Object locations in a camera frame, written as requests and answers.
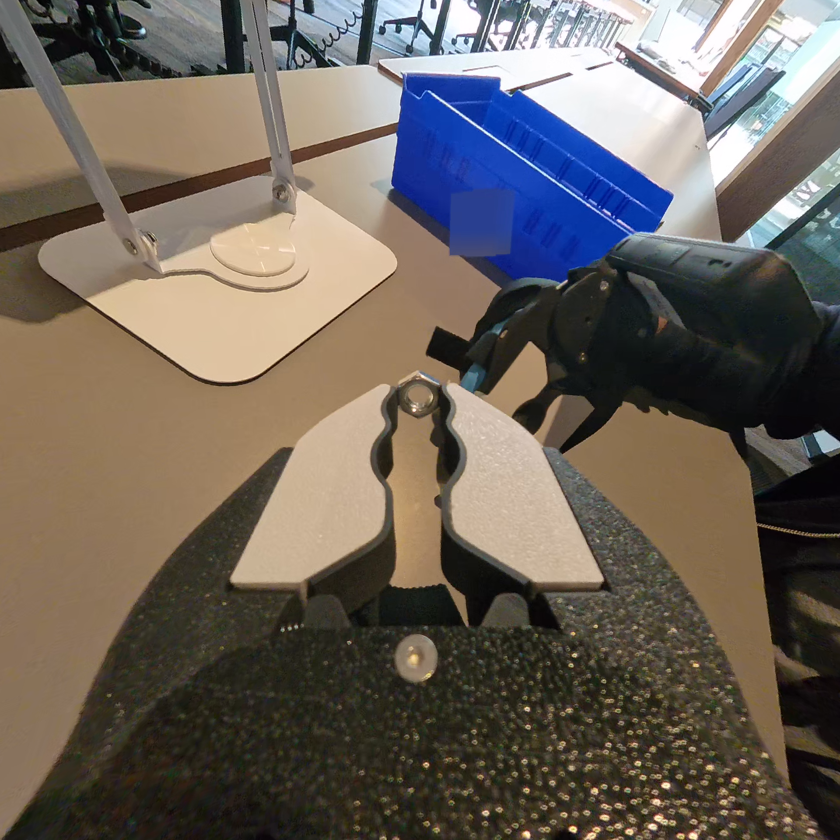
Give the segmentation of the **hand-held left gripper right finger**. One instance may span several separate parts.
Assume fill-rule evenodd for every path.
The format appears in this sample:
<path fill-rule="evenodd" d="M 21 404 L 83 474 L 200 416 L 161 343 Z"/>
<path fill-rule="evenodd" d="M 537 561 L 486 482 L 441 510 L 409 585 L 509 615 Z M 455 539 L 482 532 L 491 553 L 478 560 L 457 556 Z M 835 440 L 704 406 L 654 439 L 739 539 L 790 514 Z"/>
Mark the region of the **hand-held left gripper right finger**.
<path fill-rule="evenodd" d="M 546 452 L 512 417 L 458 384 L 440 392 L 456 462 L 442 489 L 446 572 L 461 592 L 595 592 L 604 575 Z"/>

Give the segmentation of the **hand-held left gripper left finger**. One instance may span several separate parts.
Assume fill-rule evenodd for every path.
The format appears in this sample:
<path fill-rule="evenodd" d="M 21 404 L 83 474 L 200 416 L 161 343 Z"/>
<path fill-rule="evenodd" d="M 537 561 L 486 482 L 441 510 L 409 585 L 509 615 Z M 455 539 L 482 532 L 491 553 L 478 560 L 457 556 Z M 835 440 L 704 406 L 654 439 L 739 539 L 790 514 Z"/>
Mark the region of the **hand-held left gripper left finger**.
<path fill-rule="evenodd" d="M 394 394 L 377 385 L 299 438 L 231 573 L 235 589 L 311 592 L 385 535 L 392 496 L 375 458 Z"/>

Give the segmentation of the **metal hex nut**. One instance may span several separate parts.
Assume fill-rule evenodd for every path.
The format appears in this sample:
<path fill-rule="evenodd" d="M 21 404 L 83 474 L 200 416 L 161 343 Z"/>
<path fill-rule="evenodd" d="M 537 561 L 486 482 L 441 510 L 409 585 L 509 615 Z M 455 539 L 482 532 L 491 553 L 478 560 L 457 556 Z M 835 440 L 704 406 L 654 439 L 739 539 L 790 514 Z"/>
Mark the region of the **metal hex nut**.
<path fill-rule="evenodd" d="M 398 403 L 405 414 L 427 417 L 438 409 L 440 382 L 423 371 L 414 371 L 396 385 Z"/>

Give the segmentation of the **person's right hand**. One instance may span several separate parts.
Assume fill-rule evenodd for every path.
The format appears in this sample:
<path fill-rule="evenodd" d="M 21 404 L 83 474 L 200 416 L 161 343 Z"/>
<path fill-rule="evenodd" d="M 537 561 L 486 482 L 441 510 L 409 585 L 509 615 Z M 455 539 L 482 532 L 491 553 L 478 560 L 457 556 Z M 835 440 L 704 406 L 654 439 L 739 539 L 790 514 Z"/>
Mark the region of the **person's right hand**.
<path fill-rule="evenodd" d="M 508 338 L 512 320 L 510 315 L 470 341 L 465 354 L 466 368 L 459 381 L 468 392 L 490 393 L 516 360 L 516 355 L 511 355 Z"/>

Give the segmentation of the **black framed glass panel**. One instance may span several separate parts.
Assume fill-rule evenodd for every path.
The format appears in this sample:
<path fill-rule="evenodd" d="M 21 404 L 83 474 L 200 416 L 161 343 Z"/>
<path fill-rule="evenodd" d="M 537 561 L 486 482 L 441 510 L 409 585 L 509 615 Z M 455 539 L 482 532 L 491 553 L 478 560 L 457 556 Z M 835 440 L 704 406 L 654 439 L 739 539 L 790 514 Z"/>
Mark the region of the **black framed glass panel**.
<path fill-rule="evenodd" d="M 744 235 L 744 243 L 764 248 L 813 209 L 839 183 L 839 150 L 803 177 Z"/>

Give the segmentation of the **blue plastic bin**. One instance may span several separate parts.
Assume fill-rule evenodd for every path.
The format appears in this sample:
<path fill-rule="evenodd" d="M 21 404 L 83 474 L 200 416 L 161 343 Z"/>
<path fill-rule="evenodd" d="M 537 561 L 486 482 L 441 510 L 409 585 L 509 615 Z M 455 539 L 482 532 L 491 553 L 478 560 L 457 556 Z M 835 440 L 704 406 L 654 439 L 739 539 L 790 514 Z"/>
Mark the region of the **blue plastic bin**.
<path fill-rule="evenodd" d="M 448 231 L 452 256 L 562 281 L 635 233 L 672 192 L 493 77 L 409 73 L 392 188 Z"/>

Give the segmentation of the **white document stand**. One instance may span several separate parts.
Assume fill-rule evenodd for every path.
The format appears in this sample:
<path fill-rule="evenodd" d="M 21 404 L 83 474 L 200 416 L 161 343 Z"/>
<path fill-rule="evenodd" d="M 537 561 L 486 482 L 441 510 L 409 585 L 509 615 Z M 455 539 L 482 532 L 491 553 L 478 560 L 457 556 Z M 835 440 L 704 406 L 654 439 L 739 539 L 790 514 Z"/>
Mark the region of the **white document stand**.
<path fill-rule="evenodd" d="M 269 147 L 255 175 L 129 213 L 17 2 L 9 37 L 104 221 L 60 234 L 40 267 L 195 378 L 248 382 L 397 268 L 381 242 L 303 192 L 293 173 L 266 6 L 244 23 Z"/>

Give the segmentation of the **person's dark clothing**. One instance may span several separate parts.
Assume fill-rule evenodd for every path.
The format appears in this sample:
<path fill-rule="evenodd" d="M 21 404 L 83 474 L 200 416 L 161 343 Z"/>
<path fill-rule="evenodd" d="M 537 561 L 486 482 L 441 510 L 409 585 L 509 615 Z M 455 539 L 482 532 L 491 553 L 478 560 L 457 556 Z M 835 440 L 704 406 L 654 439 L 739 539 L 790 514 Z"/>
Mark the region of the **person's dark clothing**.
<path fill-rule="evenodd" d="M 754 498 L 791 786 L 839 837 L 839 455 Z"/>

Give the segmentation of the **black office chair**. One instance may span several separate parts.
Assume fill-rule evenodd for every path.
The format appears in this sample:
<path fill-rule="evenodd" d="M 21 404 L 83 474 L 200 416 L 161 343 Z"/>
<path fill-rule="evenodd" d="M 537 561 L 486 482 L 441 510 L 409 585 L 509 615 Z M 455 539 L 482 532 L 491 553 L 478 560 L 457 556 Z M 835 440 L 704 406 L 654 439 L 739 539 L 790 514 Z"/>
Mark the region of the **black office chair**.
<path fill-rule="evenodd" d="M 436 1 L 383 2 L 375 43 L 398 56 L 426 55 L 433 44 L 437 15 Z"/>

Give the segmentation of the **thick wooden post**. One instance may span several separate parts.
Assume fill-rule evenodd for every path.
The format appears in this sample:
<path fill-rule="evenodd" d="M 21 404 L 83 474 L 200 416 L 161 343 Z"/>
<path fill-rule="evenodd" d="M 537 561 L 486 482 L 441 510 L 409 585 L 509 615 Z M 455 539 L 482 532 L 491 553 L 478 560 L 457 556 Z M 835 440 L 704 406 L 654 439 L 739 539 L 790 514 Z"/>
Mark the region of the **thick wooden post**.
<path fill-rule="evenodd" d="M 839 147 L 839 76 L 789 111 L 717 187 L 721 240 L 735 242 Z"/>

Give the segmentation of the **slim wooden post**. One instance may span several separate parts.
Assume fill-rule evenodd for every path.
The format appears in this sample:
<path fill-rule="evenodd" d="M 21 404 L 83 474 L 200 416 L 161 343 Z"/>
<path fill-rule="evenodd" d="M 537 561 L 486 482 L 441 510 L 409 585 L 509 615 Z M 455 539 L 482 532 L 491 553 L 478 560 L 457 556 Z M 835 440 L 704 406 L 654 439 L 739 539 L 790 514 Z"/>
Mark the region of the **slim wooden post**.
<path fill-rule="evenodd" d="M 782 1 L 752 3 L 749 14 L 745 15 L 738 25 L 737 31 L 722 47 L 719 57 L 712 62 L 709 72 L 700 86 L 701 95 L 707 97 L 718 87 L 753 45 L 782 3 Z"/>

